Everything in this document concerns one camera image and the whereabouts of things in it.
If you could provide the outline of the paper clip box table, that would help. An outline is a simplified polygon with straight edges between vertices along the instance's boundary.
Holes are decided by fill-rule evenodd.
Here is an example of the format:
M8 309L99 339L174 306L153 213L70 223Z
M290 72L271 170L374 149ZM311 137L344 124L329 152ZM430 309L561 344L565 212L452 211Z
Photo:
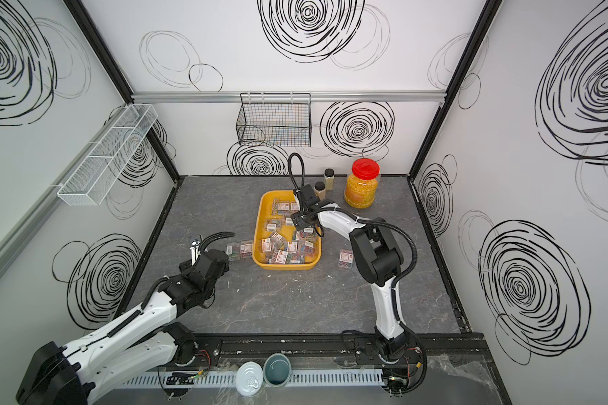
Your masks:
M350 269L354 264L354 255L350 250L342 249L339 251L338 267Z
M240 242L240 258L248 259L253 256L253 241Z

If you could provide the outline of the yellow plastic tray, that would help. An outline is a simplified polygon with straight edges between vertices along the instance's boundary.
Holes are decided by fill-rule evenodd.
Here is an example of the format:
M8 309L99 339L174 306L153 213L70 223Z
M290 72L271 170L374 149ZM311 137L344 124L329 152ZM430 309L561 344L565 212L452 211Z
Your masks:
M292 191L270 191L261 197L253 240L253 261L267 270L313 269L322 256L322 241L313 230L297 231L289 214L298 205ZM288 251L285 265L273 264L276 251Z

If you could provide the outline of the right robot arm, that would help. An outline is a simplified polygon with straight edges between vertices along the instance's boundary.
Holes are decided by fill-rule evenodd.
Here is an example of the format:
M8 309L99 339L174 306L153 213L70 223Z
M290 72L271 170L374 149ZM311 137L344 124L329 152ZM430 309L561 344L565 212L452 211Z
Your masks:
M413 336L402 317L399 282L415 268L414 241L384 219L366 219L320 199L309 184L296 186L293 195L299 206L292 214L296 229L313 228L320 236L334 231L351 244L356 268L373 292L378 355L390 364L398 361Z

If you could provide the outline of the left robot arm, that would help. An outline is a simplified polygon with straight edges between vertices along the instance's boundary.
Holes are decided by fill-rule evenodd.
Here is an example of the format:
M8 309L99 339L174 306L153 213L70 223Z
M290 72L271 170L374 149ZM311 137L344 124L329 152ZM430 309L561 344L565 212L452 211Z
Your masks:
M84 337L35 351L15 394L19 404L93 404L126 381L157 366L189 365L198 354L194 334L178 318L214 298L216 281L229 269L214 233L198 244L179 274L159 278L143 301Z

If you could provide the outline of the far spice bottle black cap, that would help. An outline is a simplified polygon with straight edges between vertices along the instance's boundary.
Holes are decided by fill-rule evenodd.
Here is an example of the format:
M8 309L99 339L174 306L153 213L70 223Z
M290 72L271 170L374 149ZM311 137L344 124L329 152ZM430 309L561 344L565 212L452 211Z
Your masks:
M327 191L332 191L334 189L334 175L335 172L331 168L324 171L324 183Z

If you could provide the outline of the red lid corn jar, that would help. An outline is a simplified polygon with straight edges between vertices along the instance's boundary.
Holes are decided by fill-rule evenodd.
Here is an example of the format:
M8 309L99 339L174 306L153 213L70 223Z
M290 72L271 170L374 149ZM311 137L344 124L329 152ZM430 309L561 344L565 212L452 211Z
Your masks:
M355 209L370 207L378 190L380 166L375 160L361 158L355 160L347 176L344 199Z

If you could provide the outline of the teal cup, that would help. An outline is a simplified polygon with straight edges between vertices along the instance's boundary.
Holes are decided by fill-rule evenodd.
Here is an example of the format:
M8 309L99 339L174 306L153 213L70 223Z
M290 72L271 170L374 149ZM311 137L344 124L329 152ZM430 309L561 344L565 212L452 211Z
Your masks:
M268 386L285 386L292 374L292 363L284 354L272 354L264 363L263 377Z

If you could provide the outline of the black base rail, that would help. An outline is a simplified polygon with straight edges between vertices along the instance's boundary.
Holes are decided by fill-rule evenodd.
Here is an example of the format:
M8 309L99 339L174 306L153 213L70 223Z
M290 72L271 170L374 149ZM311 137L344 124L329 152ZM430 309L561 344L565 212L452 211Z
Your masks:
M469 354L488 351L480 333L422 333L413 337L403 349L390 353L377 342L374 333L342 332L339 334L194 334L198 349L208 354L203 364L217 366L223 359L266 359L272 354L290 358L324 357L349 359L357 364L385 366L403 362L403 356L415 354Z

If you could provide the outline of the white mesh wall shelf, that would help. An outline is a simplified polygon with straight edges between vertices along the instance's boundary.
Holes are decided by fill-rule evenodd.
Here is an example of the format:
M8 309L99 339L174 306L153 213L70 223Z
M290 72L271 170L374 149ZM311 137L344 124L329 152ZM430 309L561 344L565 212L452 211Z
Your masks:
M98 206L117 182L132 188L148 184L156 165L146 136L156 121L151 105L132 104L120 109L57 196L69 206Z

